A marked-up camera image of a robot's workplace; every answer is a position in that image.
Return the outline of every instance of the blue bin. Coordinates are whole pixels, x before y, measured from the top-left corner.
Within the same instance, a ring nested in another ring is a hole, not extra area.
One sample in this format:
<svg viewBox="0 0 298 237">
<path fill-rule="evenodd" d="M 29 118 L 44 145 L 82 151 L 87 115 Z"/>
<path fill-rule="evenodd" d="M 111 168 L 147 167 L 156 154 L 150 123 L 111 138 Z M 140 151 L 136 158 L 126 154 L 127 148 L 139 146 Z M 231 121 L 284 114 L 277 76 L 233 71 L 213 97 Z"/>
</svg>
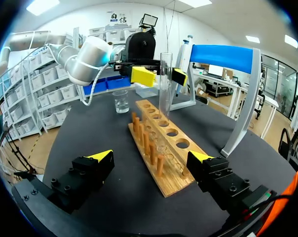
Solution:
<svg viewBox="0 0 298 237">
<path fill-rule="evenodd" d="M 83 87 L 85 95 L 90 95 L 91 90 L 92 90 L 92 84 L 93 83 Z M 98 82 L 96 83 L 95 88 L 94 88 L 94 93 L 105 91 L 105 90 L 107 90 L 107 88 L 106 88 L 106 78 L 98 79 Z"/>
<path fill-rule="evenodd" d="M 110 77 L 106 81 L 107 87 L 109 90 L 130 86 L 129 77 L 122 78 L 122 76 Z"/>
</svg>

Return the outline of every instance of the desk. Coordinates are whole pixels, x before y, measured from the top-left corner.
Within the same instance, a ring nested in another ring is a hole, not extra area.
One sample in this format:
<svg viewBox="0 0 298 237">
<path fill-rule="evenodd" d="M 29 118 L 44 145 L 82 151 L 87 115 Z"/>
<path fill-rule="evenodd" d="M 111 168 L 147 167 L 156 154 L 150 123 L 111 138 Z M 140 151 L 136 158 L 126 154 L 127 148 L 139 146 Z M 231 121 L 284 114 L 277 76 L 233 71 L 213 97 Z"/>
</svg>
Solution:
<svg viewBox="0 0 298 237">
<path fill-rule="evenodd" d="M 232 99 L 231 99 L 229 107 L 227 107 L 225 105 L 222 105 L 219 102 L 214 101 L 212 99 L 211 99 L 211 102 L 223 107 L 224 109 L 227 109 L 228 110 L 227 116 L 234 119 L 235 114 L 236 114 L 236 110 L 237 110 L 237 107 L 238 107 L 238 101 L 239 101 L 240 95 L 241 95 L 241 87 L 238 84 L 233 83 L 233 82 L 229 82 L 227 80 L 222 80 L 222 79 L 210 77 L 210 76 L 207 76 L 207 75 L 201 75 L 201 74 L 199 74 L 198 70 L 194 70 L 193 74 L 194 74 L 194 76 L 197 76 L 199 78 L 202 78 L 202 79 L 205 79 L 205 80 L 210 80 L 212 82 L 216 82 L 218 84 L 221 84 L 221 85 L 224 85 L 224 86 L 227 86 L 227 87 L 233 89 Z"/>
<path fill-rule="evenodd" d="M 263 133 L 261 135 L 261 138 L 264 139 L 264 137 L 267 134 L 267 131 L 269 127 L 271 126 L 271 123 L 273 121 L 276 109 L 278 108 L 278 103 L 277 101 L 273 100 L 272 98 L 265 96 L 265 102 L 267 102 L 271 106 L 271 113 L 269 114 L 268 120 L 266 122 L 266 125 L 264 127 Z"/>
<path fill-rule="evenodd" d="M 135 101 L 142 98 L 134 91 L 129 91 L 128 98 L 130 111 L 120 115 L 115 112 L 109 93 L 93 97 L 89 107 L 75 102 L 51 148 L 43 182 L 50 186 L 51 178 L 67 172 L 78 156 L 113 149 L 115 168 L 104 186 L 73 212 L 74 217 L 92 228 L 148 235 L 179 233 L 200 237 L 220 229 L 228 213 L 196 183 L 163 197 L 127 127 L 131 112 L 139 113 Z M 158 97 L 148 99 L 158 107 Z M 186 100 L 181 94 L 174 98 L 176 103 Z M 170 119 L 212 156 L 220 155 L 236 123 L 199 101 L 171 111 Z M 251 189 L 264 184 L 281 193 L 295 174 L 284 158 L 251 131 L 229 161 L 235 173 L 250 179 Z"/>
</svg>

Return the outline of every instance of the chair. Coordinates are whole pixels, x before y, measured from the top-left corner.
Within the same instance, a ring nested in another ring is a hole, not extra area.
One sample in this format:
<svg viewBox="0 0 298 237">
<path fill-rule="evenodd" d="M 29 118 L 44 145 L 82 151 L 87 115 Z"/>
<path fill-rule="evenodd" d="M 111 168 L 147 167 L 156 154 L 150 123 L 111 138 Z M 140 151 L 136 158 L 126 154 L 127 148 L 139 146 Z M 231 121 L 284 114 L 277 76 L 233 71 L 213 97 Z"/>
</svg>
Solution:
<svg viewBox="0 0 298 237">
<path fill-rule="evenodd" d="M 286 135 L 286 142 L 283 141 L 284 134 Z M 284 157 L 289 164 L 294 168 L 295 171 L 298 171 L 298 129 L 293 135 L 293 138 L 290 139 L 287 129 L 283 129 L 281 140 L 278 146 L 278 153 Z"/>
</svg>

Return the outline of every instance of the white cable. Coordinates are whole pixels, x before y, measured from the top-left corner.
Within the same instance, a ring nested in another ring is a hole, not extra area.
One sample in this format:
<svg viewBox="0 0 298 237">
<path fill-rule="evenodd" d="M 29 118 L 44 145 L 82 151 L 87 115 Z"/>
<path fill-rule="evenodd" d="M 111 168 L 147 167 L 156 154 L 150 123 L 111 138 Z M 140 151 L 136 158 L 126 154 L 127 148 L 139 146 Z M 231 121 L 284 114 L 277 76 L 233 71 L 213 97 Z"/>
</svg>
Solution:
<svg viewBox="0 0 298 237">
<path fill-rule="evenodd" d="M 93 97 L 93 93 L 94 93 L 94 88 L 96 86 L 96 82 L 98 81 L 102 71 L 104 71 L 105 68 L 107 68 L 109 66 L 109 63 L 105 64 L 101 69 L 100 71 L 98 72 L 98 74 L 96 75 L 95 79 L 94 79 L 94 82 L 92 84 L 92 89 L 91 89 L 91 93 L 90 93 L 90 98 L 89 98 L 89 102 L 85 102 L 85 99 L 84 97 L 82 96 L 82 103 L 86 106 L 90 106 L 91 105 L 91 102 L 92 102 L 92 97 Z"/>
</svg>

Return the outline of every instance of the ceiling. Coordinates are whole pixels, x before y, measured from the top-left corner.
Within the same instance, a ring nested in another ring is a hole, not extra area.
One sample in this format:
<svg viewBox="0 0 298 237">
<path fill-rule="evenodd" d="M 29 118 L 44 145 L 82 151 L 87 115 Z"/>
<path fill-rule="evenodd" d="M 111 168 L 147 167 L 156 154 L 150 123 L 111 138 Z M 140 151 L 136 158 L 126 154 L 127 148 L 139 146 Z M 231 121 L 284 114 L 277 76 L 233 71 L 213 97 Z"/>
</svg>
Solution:
<svg viewBox="0 0 298 237">
<path fill-rule="evenodd" d="M 213 4 L 192 8 L 178 0 L 175 11 L 196 18 L 214 28 L 236 45 L 257 47 L 298 65 L 298 49 L 284 42 L 285 34 L 294 37 L 267 0 L 211 0 Z M 173 9 L 173 0 L 60 0 L 60 4 L 40 16 L 25 10 L 14 31 L 34 30 L 68 12 L 96 4 L 136 2 Z M 245 35 L 258 37 L 260 44 L 249 42 Z"/>
</svg>

